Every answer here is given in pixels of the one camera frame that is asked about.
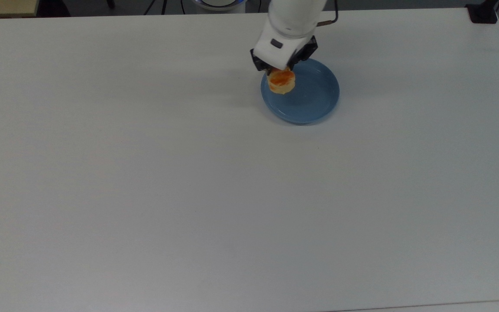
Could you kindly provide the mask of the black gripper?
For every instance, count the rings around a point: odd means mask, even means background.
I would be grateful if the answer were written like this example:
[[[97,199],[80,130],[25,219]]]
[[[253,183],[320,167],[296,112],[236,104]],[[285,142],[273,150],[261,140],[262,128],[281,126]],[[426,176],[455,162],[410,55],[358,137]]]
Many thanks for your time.
[[[251,49],[251,60],[257,71],[270,76],[275,71],[292,72],[295,65],[307,61],[317,48],[315,36],[299,39],[265,37]]]

